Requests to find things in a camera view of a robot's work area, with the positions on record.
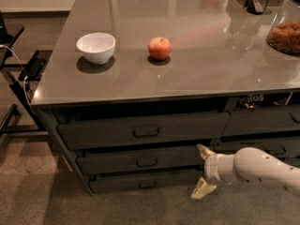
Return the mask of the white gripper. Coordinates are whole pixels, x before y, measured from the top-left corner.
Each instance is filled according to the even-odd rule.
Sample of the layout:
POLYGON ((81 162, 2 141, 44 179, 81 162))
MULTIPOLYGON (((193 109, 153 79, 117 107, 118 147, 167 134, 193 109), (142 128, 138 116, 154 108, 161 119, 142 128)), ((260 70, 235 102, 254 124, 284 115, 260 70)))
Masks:
MULTIPOLYGON (((208 147, 198 144, 201 158, 204 162, 205 178, 216 185, 229 185, 236 181, 236 174, 233 167, 233 155, 215 154, 208 147)), ((201 177, 192 191, 190 197, 200 200, 209 193, 213 192, 217 186, 207 182, 201 177)))

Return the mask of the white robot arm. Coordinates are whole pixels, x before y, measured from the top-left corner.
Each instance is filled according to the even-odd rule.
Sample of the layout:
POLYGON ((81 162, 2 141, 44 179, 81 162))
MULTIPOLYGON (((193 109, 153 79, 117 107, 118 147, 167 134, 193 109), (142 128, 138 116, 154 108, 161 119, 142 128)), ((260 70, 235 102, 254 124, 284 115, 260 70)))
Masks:
POLYGON ((246 147, 235 154, 217 154, 202 144, 197 145, 204 160, 204 176, 191 193, 192 199, 202 199, 218 185, 258 183, 284 188, 300 197, 300 169, 286 164, 263 150, 246 147))

